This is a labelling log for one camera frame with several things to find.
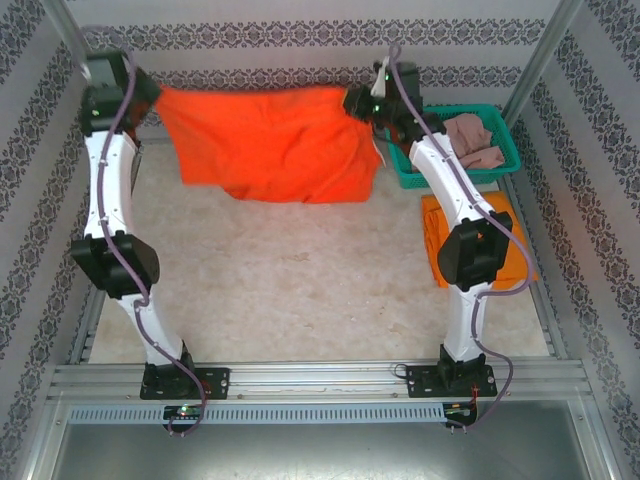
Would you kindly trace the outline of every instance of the beige cloth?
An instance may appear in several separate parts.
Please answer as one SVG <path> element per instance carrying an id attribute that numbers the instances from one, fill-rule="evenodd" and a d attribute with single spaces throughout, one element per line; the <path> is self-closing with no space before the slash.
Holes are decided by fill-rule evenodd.
<path id="1" fill-rule="evenodd" d="M 491 132 L 484 128 L 477 115 L 463 113 L 445 120 L 444 126 L 464 168 L 489 169 L 504 163 L 500 148 L 491 146 Z"/>

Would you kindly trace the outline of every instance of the marble floor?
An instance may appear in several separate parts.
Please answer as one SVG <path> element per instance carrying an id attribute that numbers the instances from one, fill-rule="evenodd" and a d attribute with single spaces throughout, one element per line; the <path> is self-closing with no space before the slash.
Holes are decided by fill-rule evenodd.
<path id="1" fill-rule="evenodd" d="M 357 205 L 240 202 L 186 187 L 169 144 L 145 147 L 136 233 L 160 257 L 154 287 L 198 362 L 435 358 L 447 328 L 422 234 L 420 197 L 381 169 Z M 490 299 L 485 343 L 548 355 L 529 293 Z M 143 363 L 130 320 L 107 299 L 91 363 Z"/>

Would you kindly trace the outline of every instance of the teal plastic basket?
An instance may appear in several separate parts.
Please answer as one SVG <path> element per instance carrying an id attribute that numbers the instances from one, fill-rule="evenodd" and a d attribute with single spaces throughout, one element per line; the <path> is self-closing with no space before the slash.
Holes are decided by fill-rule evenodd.
<path id="1" fill-rule="evenodd" d="M 491 146 L 500 147 L 504 155 L 504 164 L 489 170 L 467 170 L 466 172 L 469 178 L 475 185 L 495 182 L 504 174 L 513 173 L 520 168 L 520 156 L 509 134 L 509 129 L 507 129 L 507 125 L 500 116 L 500 112 L 493 105 L 477 104 L 425 107 L 424 111 L 436 113 L 442 120 L 447 120 L 461 113 L 474 113 L 480 117 L 484 128 L 493 134 L 491 136 Z M 429 186 L 429 183 L 420 172 L 411 171 L 411 162 L 402 150 L 392 144 L 389 144 L 389 150 L 402 188 L 425 188 Z"/>

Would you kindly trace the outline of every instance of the black joint motor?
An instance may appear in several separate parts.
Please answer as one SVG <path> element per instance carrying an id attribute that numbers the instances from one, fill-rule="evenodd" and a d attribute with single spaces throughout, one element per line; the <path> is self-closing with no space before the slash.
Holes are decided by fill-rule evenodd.
<path id="1" fill-rule="evenodd" d="M 382 68 L 382 63 L 373 65 L 376 73 Z M 411 104 L 433 133 L 446 133 L 444 123 L 434 113 L 424 112 L 420 95 L 420 72 L 413 62 L 399 62 L 398 73 Z M 371 89 L 366 85 L 353 87 L 347 91 L 343 106 L 346 112 L 363 121 L 372 122 L 376 127 L 388 128 L 392 132 L 393 141 L 408 150 L 415 141 L 424 136 L 422 127 L 415 121 L 413 114 L 402 100 L 398 86 L 391 71 L 385 72 L 385 97 L 374 97 Z"/>
<path id="2" fill-rule="evenodd" d="M 507 212 L 491 216 L 511 231 L 513 220 Z M 463 292 L 474 285 L 492 283 L 504 267 L 509 239 L 485 219 L 463 220 L 456 225 L 438 252 L 438 268 L 450 285 Z"/>
<path id="3" fill-rule="evenodd" d="M 94 132 L 107 131 L 122 104 L 129 74 L 120 50 L 92 53 L 87 56 L 89 85 L 82 95 L 80 125 L 82 133 L 90 137 Z M 135 140 L 135 129 L 156 102 L 162 89 L 140 68 L 136 69 L 133 98 L 127 105 L 116 133 L 126 132 Z"/>
<path id="4" fill-rule="evenodd" d="M 134 235 L 122 231 L 117 231 L 111 240 L 149 291 L 151 285 L 160 278 L 160 261 L 156 251 Z M 137 284 L 122 268 L 104 238 L 87 235 L 81 240 L 74 240 L 71 242 L 71 257 L 91 282 L 99 290 L 106 291 L 109 297 L 121 299 L 125 295 L 140 293 Z"/>

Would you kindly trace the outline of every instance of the orange folded cloth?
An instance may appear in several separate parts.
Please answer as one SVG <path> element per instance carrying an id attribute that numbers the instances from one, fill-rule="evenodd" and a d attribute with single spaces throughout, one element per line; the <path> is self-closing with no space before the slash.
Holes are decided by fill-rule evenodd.
<path id="1" fill-rule="evenodd" d="M 526 245 L 524 233 L 506 195 L 502 192 L 491 192 L 484 194 L 483 197 L 491 204 L 496 212 L 509 213 L 513 220 L 513 233 L 523 245 Z M 422 215 L 424 217 L 424 243 L 427 247 L 431 270 L 433 271 L 433 276 L 438 286 L 446 288 L 449 284 L 438 268 L 438 251 L 449 236 L 449 226 L 447 225 L 447 219 L 444 216 L 442 208 L 440 208 L 438 200 L 436 200 L 436 197 L 433 195 L 422 197 Z M 493 288 L 495 290 L 509 290 L 517 283 L 525 280 L 526 277 L 527 263 L 524 256 L 513 242 L 509 242 L 507 259 L 504 267 L 498 271 L 498 276 L 493 284 Z M 536 273 L 534 273 L 534 279 L 538 279 Z"/>
<path id="2" fill-rule="evenodd" d="M 380 164 L 371 125 L 342 107 L 345 89 L 197 92 L 164 88 L 156 103 L 182 181 L 241 200 L 363 202 Z"/>

